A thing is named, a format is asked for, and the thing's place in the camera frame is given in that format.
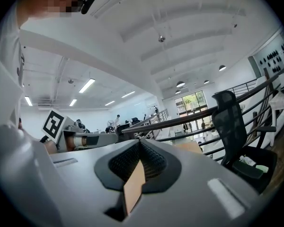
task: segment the wooden floor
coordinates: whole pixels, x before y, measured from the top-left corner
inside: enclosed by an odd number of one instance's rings
[[[270,150],[272,150],[278,155],[278,161],[270,184],[267,186],[263,194],[273,191],[284,180],[284,127],[276,136],[274,146],[270,148]]]

